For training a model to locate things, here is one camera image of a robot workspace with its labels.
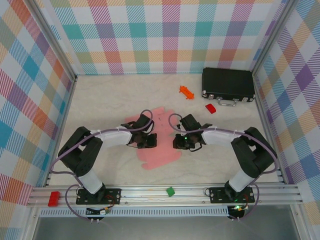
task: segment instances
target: orange toy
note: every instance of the orange toy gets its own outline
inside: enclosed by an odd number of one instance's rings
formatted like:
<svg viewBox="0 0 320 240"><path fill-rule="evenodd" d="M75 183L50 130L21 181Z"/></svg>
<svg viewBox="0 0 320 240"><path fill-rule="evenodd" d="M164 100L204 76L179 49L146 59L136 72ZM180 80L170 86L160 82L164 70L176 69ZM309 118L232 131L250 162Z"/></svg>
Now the orange toy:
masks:
<svg viewBox="0 0 320 240"><path fill-rule="evenodd" d="M194 99L195 95L188 90L186 86L180 86L179 93L183 93L186 96L186 99Z"/></svg>

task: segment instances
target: green block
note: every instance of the green block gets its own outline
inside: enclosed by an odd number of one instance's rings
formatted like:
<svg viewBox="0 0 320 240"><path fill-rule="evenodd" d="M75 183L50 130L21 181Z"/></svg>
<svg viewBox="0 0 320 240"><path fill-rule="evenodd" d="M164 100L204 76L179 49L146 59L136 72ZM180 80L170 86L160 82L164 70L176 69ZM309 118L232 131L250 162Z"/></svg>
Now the green block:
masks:
<svg viewBox="0 0 320 240"><path fill-rule="evenodd" d="M166 192L168 193L169 197L175 195L175 190L172 187L167 188Z"/></svg>

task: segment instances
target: black mounting plate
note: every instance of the black mounting plate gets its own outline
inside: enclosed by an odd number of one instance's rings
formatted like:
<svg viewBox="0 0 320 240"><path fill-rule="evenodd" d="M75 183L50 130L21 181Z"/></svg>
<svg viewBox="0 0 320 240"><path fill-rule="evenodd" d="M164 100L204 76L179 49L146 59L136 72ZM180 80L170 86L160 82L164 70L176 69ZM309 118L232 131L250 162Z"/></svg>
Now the black mounting plate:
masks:
<svg viewBox="0 0 320 240"><path fill-rule="evenodd" d="M209 196L210 196L210 202L212 204L246 204L248 203L254 203L255 202L255 196L253 195L252 187L247 186L245 189L242 190L241 194L237 197L235 201L230 201L229 197L225 193L224 187L210 187L209 188Z"/></svg>
<svg viewBox="0 0 320 240"><path fill-rule="evenodd" d="M121 189L120 188L106 188L104 192L104 196L112 196L114 199L114 202L112 199L104 197L100 202L97 202L96 199L92 197L92 194L90 194L86 189L80 188L77 191L77 198L75 201L75 204L77 205L119 205L120 199L121 199Z"/></svg>

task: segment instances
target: black briefcase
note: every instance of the black briefcase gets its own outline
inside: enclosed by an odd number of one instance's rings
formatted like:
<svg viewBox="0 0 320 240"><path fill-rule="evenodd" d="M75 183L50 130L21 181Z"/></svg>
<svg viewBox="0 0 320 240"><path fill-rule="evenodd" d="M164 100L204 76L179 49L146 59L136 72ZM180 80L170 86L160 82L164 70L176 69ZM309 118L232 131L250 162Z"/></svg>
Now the black briefcase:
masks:
<svg viewBox="0 0 320 240"><path fill-rule="evenodd" d="M256 97L252 72L206 67L202 72L201 95L205 99L217 99L222 106L252 102ZM233 103L221 103L221 100Z"/></svg>

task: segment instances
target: pink cloth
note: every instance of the pink cloth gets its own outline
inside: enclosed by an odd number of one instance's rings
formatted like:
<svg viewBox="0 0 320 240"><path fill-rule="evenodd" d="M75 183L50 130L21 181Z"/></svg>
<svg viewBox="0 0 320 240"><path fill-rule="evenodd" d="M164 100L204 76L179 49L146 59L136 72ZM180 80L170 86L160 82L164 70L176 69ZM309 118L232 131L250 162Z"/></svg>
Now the pink cloth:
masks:
<svg viewBox="0 0 320 240"><path fill-rule="evenodd" d="M165 108L158 107L152 110L154 129L152 133L157 134L157 146L154 148L144 148L137 149L137 157L145 162L142 167L147 170L155 169L161 167L165 164L169 164L178 160L181 156L181 151L177 151L173 148L174 137L170 136L174 130L170 127L168 123L168 118L170 114L173 114L173 110L165 111ZM127 117L125 121L131 122L136 121L139 118L139 114L131 117ZM178 119L173 116L171 118L172 124L177 125Z"/></svg>

